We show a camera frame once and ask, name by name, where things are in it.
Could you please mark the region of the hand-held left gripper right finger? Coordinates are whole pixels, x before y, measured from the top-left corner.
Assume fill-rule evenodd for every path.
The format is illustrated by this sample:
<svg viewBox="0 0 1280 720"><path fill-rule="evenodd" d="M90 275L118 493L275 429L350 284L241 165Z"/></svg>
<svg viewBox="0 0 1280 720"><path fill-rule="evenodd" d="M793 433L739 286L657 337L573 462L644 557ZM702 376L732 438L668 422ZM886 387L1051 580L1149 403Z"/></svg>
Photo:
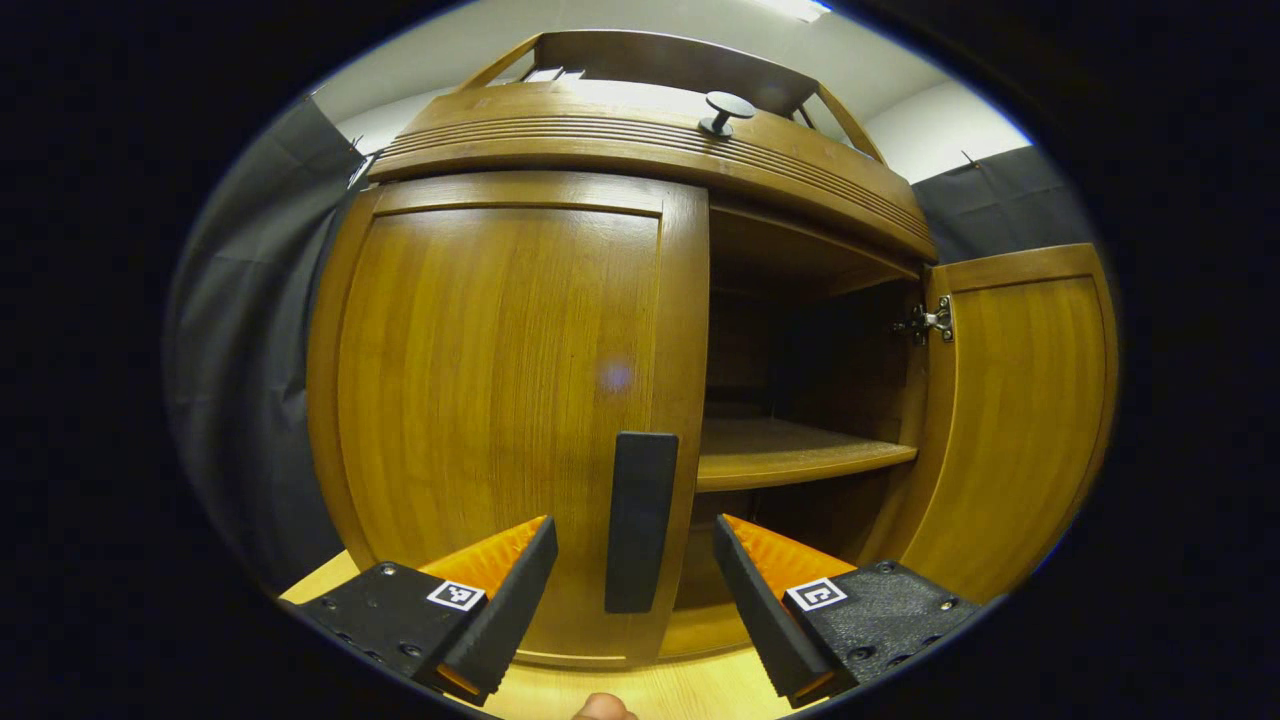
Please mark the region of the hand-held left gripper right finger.
<svg viewBox="0 0 1280 720"><path fill-rule="evenodd" d="M730 514L714 520L713 555L792 708L872 685L986 614L895 560L855 566Z"/></svg>

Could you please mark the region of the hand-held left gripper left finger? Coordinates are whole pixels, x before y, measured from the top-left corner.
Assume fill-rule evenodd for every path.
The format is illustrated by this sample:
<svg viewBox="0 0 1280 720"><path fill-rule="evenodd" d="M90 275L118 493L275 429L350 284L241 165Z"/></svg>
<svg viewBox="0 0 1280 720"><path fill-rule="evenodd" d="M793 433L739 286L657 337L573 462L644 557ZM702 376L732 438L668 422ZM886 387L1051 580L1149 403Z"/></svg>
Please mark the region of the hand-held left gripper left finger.
<svg viewBox="0 0 1280 720"><path fill-rule="evenodd" d="M419 568L384 561L291 610L376 666L483 706L500 688L558 556L532 518Z"/></svg>

